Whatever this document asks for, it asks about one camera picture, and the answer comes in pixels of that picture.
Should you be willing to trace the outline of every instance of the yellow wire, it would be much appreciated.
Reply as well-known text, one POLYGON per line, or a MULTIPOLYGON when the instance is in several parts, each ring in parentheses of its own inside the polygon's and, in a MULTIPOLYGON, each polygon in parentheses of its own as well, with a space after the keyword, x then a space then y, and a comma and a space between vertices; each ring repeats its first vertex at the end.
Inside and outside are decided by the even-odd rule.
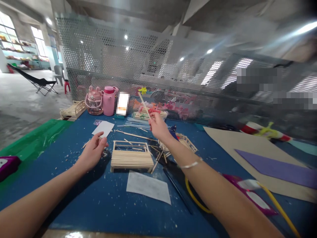
POLYGON ((189 192, 189 195, 192 197, 192 199, 194 200, 194 202, 203 210, 205 211, 206 213, 210 213, 211 214, 211 211, 207 208, 205 208, 194 196, 194 194, 192 193, 191 191, 191 188, 189 187, 189 183, 188 183, 188 179, 185 177, 185 184, 186 184, 186 188, 189 192))
MULTIPOLYGON (((192 197, 192 199, 194 200, 194 202, 206 213, 211 214, 212 212, 207 209, 206 207, 204 207, 194 196, 194 194, 191 191, 191 188, 189 187, 189 182, 188 179, 185 177, 185 184, 186 184, 186 188, 189 192, 189 195, 192 197)), ((281 207, 281 205, 278 203, 278 201, 275 199, 275 197, 273 196, 273 194, 270 192, 270 190, 268 190, 265 186, 263 186, 262 184, 259 184, 261 186, 261 188, 267 193, 267 195, 269 196, 269 198, 272 200, 273 204, 276 206, 276 208, 279 210, 279 212, 281 213, 281 215, 284 217, 285 221, 287 222, 287 224, 289 225, 289 227, 291 228, 291 230, 293 231, 293 233, 296 235, 297 238, 301 238, 300 234, 298 233, 298 231, 296 230, 296 227, 294 226, 294 224, 292 223, 292 221, 289 219, 289 217, 287 216, 287 214, 285 213, 285 211, 283 210, 283 208, 281 207)))
POLYGON ((269 196, 269 198, 272 200, 273 204, 276 206, 276 208, 279 210, 279 212, 281 213, 281 215, 284 217, 285 221, 287 222, 287 224, 289 225, 289 227, 291 228, 291 230, 293 231, 293 233, 296 235, 296 237, 300 238, 300 234, 298 233, 298 231, 296 230, 295 226, 293 225, 292 221, 289 219, 289 217, 286 215, 285 211, 283 210, 283 208, 280 206, 280 204, 278 203, 278 201, 275 199, 275 197, 273 196, 273 194, 270 192, 270 190, 268 190, 265 186, 259 184, 261 186, 261 188, 263 188, 263 190, 267 193, 267 195, 269 196))

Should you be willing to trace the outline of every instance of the ceiling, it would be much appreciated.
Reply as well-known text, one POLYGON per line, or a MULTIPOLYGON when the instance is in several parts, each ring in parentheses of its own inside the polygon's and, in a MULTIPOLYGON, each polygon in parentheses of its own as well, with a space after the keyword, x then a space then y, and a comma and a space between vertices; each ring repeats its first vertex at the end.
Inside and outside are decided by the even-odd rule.
MULTIPOLYGON (((42 16, 54 18, 51 0, 12 1, 23 2, 42 16)), ((59 1, 66 1, 73 11, 82 15, 157 32, 163 32, 168 28, 173 31, 186 11, 191 12, 189 17, 186 14, 186 20, 183 22, 189 31, 182 37, 208 42, 230 38, 228 45, 239 45, 245 50, 257 49, 261 53, 278 58, 294 47, 292 44, 303 47, 303 42, 306 41, 312 46, 316 43, 314 32, 306 34, 303 39, 298 38, 289 47, 281 47, 284 42, 276 43, 284 35, 312 20, 309 10, 311 5, 308 1, 302 0, 192 0, 191 3, 190 0, 59 1)), ((27 16, 21 19, 32 21, 32 18, 27 16)))

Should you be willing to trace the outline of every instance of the hand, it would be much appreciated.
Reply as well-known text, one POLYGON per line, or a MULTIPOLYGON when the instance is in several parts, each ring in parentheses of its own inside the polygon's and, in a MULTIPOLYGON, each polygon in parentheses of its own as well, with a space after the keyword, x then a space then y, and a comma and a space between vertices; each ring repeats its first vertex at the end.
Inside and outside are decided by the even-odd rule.
POLYGON ((152 127, 152 134, 159 139, 160 141, 165 141, 168 138, 171 138, 170 134, 165 122, 161 115, 157 112, 152 112, 150 114, 149 124, 152 127))
POLYGON ((77 162, 74 164, 74 167, 86 173, 96 166, 101 158, 104 148, 109 146, 106 137, 99 139, 99 136, 101 135, 103 135, 103 132, 99 132, 92 137, 85 146, 85 149, 79 156, 77 162))

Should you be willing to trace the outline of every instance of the white card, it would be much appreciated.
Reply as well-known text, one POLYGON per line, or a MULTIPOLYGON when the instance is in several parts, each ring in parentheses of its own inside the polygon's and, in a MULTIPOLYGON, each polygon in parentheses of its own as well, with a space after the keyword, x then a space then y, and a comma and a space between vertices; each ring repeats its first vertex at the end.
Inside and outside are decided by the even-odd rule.
POLYGON ((114 124, 107 122, 107 121, 102 121, 97 128, 92 132, 93 135, 97 134, 98 132, 103 131, 103 135, 102 137, 107 137, 109 135, 109 133, 111 132, 112 128, 113 128, 114 124))
POLYGON ((126 191, 139 193, 171 205, 167 183, 131 170, 129 172, 126 191))

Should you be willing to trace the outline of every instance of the blue work mat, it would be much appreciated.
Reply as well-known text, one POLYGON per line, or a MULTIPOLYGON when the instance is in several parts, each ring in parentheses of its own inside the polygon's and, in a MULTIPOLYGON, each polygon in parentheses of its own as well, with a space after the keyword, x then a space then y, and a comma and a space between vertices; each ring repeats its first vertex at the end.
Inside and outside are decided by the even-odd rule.
MULTIPOLYGON (((83 145, 92 137, 95 119, 114 123, 113 130, 125 131, 144 137, 153 137, 151 132, 138 128, 117 127, 124 120, 112 117, 91 116, 87 112, 77 119, 6 191, 0 200, 0 210, 40 187, 56 175, 69 169, 82 152, 83 145)), ((177 132, 185 134, 197 147, 196 154, 215 170, 243 179, 253 178, 230 155, 228 155, 206 132, 199 131, 194 124, 167 120, 177 125, 177 132)), ((109 151, 113 140, 146 142, 146 139, 111 132, 108 136, 109 151)), ((126 192, 128 173, 111 173, 109 157, 85 175, 56 207, 46 224, 52 229, 86 230, 108 233, 126 233, 161 237, 218 237, 226 236, 222 225, 210 214, 206 214, 189 198, 187 191, 179 189, 188 198, 194 215, 190 215, 173 186, 158 164, 153 175, 145 175, 168 184, 171 205, 140 194, 126 192)), ((272 207, 264 191, 258 194, 272 207)), ((309 202, 275 195, 285 212, 303 234, 308 224, 303 217, 311 217, 315 205, 309 202)), ((272 222, 284 234, 291 234, 281 216, 272 222)))

